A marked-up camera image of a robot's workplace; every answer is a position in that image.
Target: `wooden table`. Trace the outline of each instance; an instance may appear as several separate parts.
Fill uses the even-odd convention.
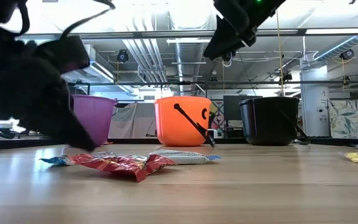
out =
[[[146,154],[154,145],[98,151]],[[351,223],[358,224],[358,164],[348,147],[183,148],[218,154],[217,164],[171,166],[143,182],[83,166],[51,167],[64,146],[0,151],[0,223]]]

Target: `bucket handle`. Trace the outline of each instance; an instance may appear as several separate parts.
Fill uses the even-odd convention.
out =
[[[295,142],[301,145],[308,145],[310,144],[310,140],[309,137],[302,131],[301,128],[299,128],[299,126],[297,124],[295,124],[294,122],[292,122],[292,120],[284,113],[284,111],[282,111],[277,105],[275,105],[276,109],[278,109],[278,111],[281,113],[281,115],[283,115],[283,117],[290,123],[292,124],[292,126],[296,129],[296,131],[298,131],[302,137],[304,137],[304,141],[301,141],[299,139],[296,139]]]
[[[180,107],[179,103],[175,103],[173,108],[179,111],[196,129],[197,131],[205,138],[205,141],[210,144],[212,147],[215,146],[215,140],[207,133],[205,128],[203,128],[199,123],[195,123],[187,114],[186,112]]]

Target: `desk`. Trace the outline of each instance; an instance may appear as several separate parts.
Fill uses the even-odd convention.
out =
[[[98,151],[145,154],[159,147],[113,144]],[[167,167],[135,183],[38,160],[79,152],[64,146],[0,151],[0,223],[358,224],[358,164],[338,155],[353,148],[230,144],[185,150],[222,159]]]

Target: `purple bucket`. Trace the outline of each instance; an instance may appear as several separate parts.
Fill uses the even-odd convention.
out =
[[[75,116],[96,146],[104,144],[109,136],[112,110],[117,101],[88,95],[73,95],[73,99]]]

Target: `black bucket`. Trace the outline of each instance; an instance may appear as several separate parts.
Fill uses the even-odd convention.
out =
[[[240,102],[244,137],[254,145],[286,146],[296,139],[298,98],[266,97]]]

